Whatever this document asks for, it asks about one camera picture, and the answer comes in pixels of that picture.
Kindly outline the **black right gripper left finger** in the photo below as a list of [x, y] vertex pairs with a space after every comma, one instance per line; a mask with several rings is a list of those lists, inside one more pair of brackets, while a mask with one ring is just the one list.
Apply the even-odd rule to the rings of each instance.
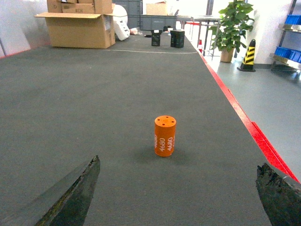
[[2, 226], [82, 226], [100, 173], [96, 155], [51, 186], [14, 214]]

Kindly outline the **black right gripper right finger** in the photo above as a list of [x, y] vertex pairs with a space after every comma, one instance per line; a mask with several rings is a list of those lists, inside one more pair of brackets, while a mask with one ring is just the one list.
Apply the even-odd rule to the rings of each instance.
[[301, 224], [301, 184], [274, 166], [257, 166], [256, 188], [273, 226]]

